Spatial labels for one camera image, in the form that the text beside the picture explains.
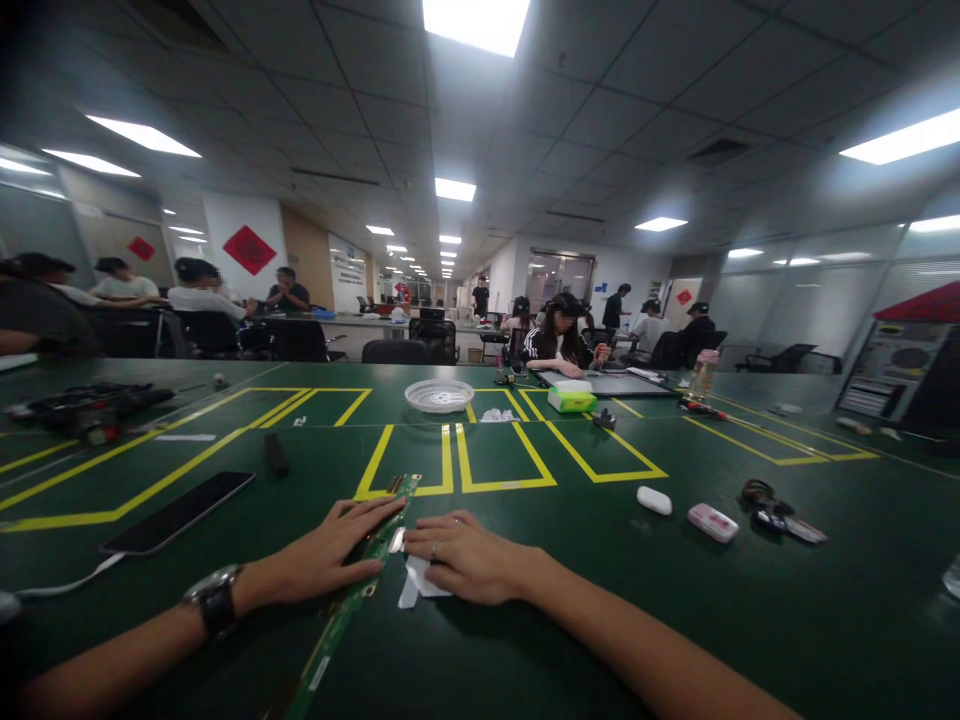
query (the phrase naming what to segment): wristwatch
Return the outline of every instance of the wristwatch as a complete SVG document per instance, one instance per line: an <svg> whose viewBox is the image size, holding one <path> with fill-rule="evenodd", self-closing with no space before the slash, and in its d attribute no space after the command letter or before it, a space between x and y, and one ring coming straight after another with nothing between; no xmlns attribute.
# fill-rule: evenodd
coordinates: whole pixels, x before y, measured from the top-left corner
<svg viewBox="0 0 960 720"><path fill-rule="evenodd" d="M181 601L196 605L212 640L222 640L237 625L231 588L243 570L243 565L227 565L191 587Z"/></svg>

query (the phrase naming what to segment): green workbench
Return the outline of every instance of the green workbench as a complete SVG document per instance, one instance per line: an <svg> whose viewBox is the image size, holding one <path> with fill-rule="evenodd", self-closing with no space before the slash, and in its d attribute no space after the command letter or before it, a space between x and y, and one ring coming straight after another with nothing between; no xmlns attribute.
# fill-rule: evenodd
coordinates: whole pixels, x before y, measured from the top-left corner
<svg viewBox="0 0 960 720"><path fill-rule="evenodd" d="M535 383L508 393L493 385L492 370L477 367L95 360L6 373L0 401L93 378L176 390L209 383L214 372L231 387L183 393L107 448L0 421L8 433L0 437L5 590L78 579L102 560L103 542L197 483L221 470L257 473L158 554L128 558L72 594L29 605L0 634L24 678L164 610L211 570L275 551L315 527L335 500L376 496L394 475L416 472L423 481L411 522L466 508L651 612L807 717L957 709L960 602L940 580L960 552L955 461L865 443L829 416L811 416L832 406L834 378L718 376L716 406L763 431L648 399L602 401L617 416L609 433L556 414ZM470 413L424 415L403 391L431 377L482 392ZM764 415L773 402L808 413ZM473 422L491 407L526 421ZM305 418L301 427L297 418ZM165 430L216 439L154 439ZM285 480L266 466L267 432L279 433L291 461ZM738 503L753 477L830 541L810 547L753 529ZM674 515L640 507L641 484L667 493ZM686 520L699 502L741 524L731 545ZM644 716L614 676L535 610L422 598L399 610L404 577L401 557L392 557L353 617L311 717ZM123 717L257 716L302 670L329 604L250 618Z"/></svg>

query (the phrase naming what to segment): white plastic basket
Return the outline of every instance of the white plastic basket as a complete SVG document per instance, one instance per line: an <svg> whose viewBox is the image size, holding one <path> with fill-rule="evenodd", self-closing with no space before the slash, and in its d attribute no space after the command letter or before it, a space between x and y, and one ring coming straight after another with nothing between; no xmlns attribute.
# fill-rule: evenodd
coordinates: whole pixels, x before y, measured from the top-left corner
<svg viewBox="0 0 960 720"><path fill-rule="evenodd" d="M457 380L423 380L406 389L410 406L429 413L459 412L473 400L473 388Z"/></svg>

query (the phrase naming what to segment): water bottle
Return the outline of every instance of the water bottle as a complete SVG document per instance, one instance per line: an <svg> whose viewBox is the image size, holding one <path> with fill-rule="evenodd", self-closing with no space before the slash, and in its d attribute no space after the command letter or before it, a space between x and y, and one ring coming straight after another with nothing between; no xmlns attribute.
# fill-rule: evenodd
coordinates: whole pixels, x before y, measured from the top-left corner
<svg viewBox="0 0 960 720"><path fill-rule="evenodd" d="M716 350L701 350L697 364L693 368L693 379L687 390L687 400L704 402L710 388L713 387L713 374L717 371L720 353Z"/></svg>
<svg viewBox="0 0 960 720"><path fill-rule="evenodd" d="M957 555L953 565L943 574L943 584L947 586L951 595L960 598L960 555Z"/></svg>

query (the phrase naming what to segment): smartphone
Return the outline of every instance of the smartphone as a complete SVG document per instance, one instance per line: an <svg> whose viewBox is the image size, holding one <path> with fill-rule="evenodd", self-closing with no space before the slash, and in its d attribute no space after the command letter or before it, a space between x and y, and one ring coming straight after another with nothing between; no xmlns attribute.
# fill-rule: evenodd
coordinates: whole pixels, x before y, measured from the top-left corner
<svg viewBox="0 0 960 720"><path fill-rule="evenodd" d="M108 555L152 555L253 482L254 477L254 473L217 473L104 543L100 552Z"/></svg>

